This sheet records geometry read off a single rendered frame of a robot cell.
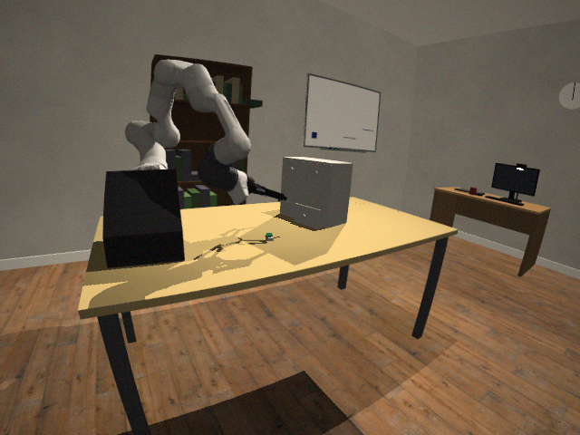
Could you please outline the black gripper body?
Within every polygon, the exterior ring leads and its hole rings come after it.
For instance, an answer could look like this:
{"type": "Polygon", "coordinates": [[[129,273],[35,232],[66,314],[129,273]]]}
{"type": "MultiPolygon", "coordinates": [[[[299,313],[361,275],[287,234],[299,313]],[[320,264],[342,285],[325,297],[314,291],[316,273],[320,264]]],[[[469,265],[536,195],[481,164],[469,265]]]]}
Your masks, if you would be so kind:
{"type": "Polygon", "coordinates": [[[260,189],[260,187],[255,185],[255,181],[253,178],[247,176],[247,190],[248,190],[248,195],[252,193],[252,191],[255,191],[257,193],[259,193],[258,190],[256,190],[257,188],[260,189]]]}

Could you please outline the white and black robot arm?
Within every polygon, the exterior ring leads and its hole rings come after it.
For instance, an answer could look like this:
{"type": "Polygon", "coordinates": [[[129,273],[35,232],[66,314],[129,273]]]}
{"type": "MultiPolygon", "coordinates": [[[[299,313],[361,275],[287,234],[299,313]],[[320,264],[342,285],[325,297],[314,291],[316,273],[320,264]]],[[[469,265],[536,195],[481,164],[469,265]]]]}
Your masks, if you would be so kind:
{"type": "Polygon", "coordinates": [[[154,78],[146,109],[157,122],[131,121],[125,129],[127,141],[140,153],[140,162],[129,170],[168,169],[163,148],[174,148],[179,143],[179,130],[172,122],[171,109],[176,90],[184,88],[191,107],[200,112],[214,112],[226,133],[208,148],[206,157],[198,164],[198,177],[228,191],[234,204],[241,204],[248,197],[247,175],[232,168],[232,163],[245,159],[251,144],[226,97],[217,92],[207,69],[197,63],[160,60],[154,78]]]}

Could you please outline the grey chest of drawers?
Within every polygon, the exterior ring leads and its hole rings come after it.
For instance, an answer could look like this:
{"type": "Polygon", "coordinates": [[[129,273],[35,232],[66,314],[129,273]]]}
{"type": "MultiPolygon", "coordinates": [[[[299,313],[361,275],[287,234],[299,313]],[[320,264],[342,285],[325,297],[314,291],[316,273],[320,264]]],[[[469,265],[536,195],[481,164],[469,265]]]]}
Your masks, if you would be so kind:
{"type": "MultiPolygon", "coordinates": [[[[312,203],[315,205],[327,207],[328,210],[327,210],[327,220],[326,220],[326,227],[325,228],[334,227],[334,226],[338,226],[338,225],[347,223],[350,191],[351,191],[351,182],[352,182],[352,173],[353,173],[353,163],[348,163],[348,162],[347,163],[333,163],[333,162],[325,160],[325,159],[313,159],[313,158],[306,158],[306,157],[283,157],[282,182],[283,182],[283,178],[289,178],[289,177],[283,176],[284,159],[305,160],[304,180],[297,179],[297,180],[302,180],[304,182],[303,199],[299,199],[299,198],[294,198],[294,199],[298,199],[298,200],[302,200],[303,202],[309,202],[309,203],[312,203]],[[306,162],[307,161],[332,164],[330,185],[305,180],[306,162]],[[305,182],[312,182],[312,183],[316,183],[316,184],[330,186],[328,206],[304,200],[305,182]]],[[[294,179],[294,178],[289,178],[289,179],[294,179]]]]}

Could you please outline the grey drawer front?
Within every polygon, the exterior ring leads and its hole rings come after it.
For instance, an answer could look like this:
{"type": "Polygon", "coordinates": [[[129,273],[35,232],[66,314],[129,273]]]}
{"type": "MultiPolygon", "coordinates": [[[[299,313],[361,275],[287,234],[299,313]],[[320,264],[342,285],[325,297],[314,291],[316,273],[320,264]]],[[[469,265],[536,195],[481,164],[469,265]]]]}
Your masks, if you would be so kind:
{"type": "Polygon", "coordinates": [[[309,202],[295,203],[294,222],[316,229],[326,227],[327,207],[309,202]]]}
{"type": "Polygon", "coordinates": [[[305,161],[284,159],[283,176],[305,180],[305,161]]]}
{"type": "Polygon", "coordinates": [[[304,200],[328,206],[330,186],[305,182],[304,200]]]}
{"type": "Polygon", "coordinates": [[[303,199],[304,182],[302,180],[283,178],[282,193],[288,197],[303,199]]]}
{"type": "Polygon", "coordinates": [[[291,204],[281,201],[281,213],[289,216],[295,216],[295,203],[303,202],[302,200],[292,199],[291,204]]]}
{"type": "Polygon", "coordinates": [[[305,180],[330,185],[332,164],[306,162],[305,180]]]}

